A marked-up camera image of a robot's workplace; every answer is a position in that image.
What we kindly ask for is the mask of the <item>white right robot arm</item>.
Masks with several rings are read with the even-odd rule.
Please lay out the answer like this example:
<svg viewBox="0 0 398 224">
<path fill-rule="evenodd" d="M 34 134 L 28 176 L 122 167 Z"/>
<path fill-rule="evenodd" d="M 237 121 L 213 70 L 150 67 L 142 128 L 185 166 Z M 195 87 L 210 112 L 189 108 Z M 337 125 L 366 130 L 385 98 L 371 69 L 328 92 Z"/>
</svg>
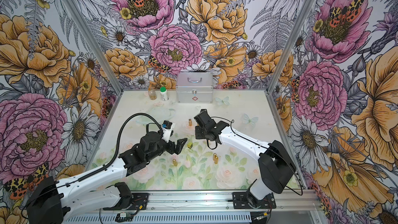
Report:
<svg viewBox="0 0 398 224">
<path fill-rule="evenodd" d="M 281 194 L 291 178 L 295 176 L 296 167 L 284 145 L 274 140 L 265 142 L 249 137 L 232 127 L 232 121 L 221 118 L 216 122 L 206 109 L 195 117 L 195 137 L 197 140 L 228 145 L 242 151 L 255 159 L 259 167 L 259 177 L 251 183 L 244 196 L 238 202 L 250 208 L 261 208 L 264 203 L 272 207 L 270 199 L 273 194 Z"/>
</svg>

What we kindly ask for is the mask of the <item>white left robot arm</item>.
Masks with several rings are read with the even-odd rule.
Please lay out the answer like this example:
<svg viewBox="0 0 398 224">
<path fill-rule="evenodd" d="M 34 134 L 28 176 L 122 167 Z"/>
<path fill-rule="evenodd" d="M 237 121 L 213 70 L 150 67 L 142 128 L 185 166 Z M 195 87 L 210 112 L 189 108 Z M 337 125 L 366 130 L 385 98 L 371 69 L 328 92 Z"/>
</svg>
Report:
<svg viewBox="0 0 398 224">
<path fill-rule="evenodd" d="M 128 208 L 132 205 L 132 194 L 126 184 L 117 183 L 101 191 L 97 188 L 144 169 L 152 159 L 165 152 L 180 154 L 186 142 L 187 139 L 172 142 L 160 132 L 151 131 L 102 167 L 60 180 L 45 178 L 27 202 L 29 223 L 61 224 L 99 208 Z"/>
</svg>

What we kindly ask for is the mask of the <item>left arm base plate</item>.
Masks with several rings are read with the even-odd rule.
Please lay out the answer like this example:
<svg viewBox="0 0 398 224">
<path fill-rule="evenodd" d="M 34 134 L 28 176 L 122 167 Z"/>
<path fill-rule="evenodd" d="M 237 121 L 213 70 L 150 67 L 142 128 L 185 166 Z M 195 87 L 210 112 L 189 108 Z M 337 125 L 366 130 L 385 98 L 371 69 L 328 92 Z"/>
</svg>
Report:
<svg viewBox="0 0 398 224">
<path fill-rule="evenodd" d="M 103 208 L 105 211 L 141 211 L 146 210 L 148 204 L 148 193 L 133 193 L 130 197 L 122 197 L 113 207 Z"/>
</svg>

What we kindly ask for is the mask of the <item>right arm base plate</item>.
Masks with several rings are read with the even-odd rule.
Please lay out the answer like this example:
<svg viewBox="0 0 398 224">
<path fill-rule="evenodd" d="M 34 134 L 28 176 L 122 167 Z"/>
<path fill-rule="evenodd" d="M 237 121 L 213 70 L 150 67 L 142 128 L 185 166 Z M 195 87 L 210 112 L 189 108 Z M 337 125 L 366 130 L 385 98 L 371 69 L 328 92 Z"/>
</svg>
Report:
<svg viewBox="0 0 398 224">
<path fill-rule="evenodd" d="M 276 201 L 273 194 L 266 195 L 262 200 L 257 199 L 250 192 L 233 192 L 232 202 L 234 209 L 275 209 Z"/>
</svg>

